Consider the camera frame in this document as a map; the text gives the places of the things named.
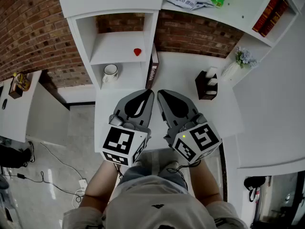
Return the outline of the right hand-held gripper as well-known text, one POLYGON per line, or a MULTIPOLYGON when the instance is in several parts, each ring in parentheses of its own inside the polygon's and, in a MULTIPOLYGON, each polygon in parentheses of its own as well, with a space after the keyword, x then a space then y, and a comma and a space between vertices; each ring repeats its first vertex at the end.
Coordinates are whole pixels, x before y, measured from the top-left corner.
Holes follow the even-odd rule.
POLYGON ((164 139, 189 164, 210 155, 222 143, 213 123, 198 113, 188 97, 175 91, 158 91, 157 100, 169 127, 164 139))

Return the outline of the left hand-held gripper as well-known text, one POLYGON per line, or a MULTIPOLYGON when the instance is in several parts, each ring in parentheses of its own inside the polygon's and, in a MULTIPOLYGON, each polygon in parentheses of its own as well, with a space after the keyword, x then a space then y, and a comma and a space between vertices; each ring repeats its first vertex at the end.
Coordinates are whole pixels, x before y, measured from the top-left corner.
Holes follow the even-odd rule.
POLYGON ((133 166, 151 137, 148 127, 154 102, 150 89, 122 98, 102 129, 102 156, 106 161, 133 166))

